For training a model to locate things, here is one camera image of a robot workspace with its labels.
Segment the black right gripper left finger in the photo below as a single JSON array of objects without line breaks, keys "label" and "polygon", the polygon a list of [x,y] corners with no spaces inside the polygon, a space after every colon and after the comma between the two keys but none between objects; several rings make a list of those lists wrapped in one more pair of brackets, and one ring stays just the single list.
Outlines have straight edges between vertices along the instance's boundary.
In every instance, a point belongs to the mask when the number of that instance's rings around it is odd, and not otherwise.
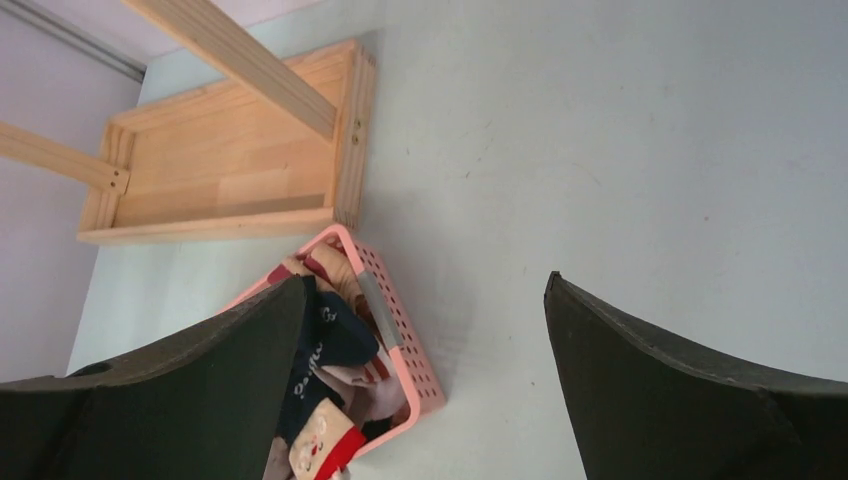
[{"label": "black right gripper left finger", "polygon": [[258,479],[312,288],[294,277],[65,376],[1,387],[5,479]]}]

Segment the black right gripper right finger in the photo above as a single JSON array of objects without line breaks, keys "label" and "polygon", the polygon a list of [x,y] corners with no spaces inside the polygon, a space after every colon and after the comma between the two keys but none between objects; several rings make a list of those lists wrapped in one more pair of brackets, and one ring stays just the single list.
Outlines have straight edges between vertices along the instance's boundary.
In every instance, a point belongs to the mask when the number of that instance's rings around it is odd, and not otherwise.
[{"label": "black right gripper right finger", "polygon": [[549,276],[549,339],[590,479],[843,479],[847,386],[708,348]]}]

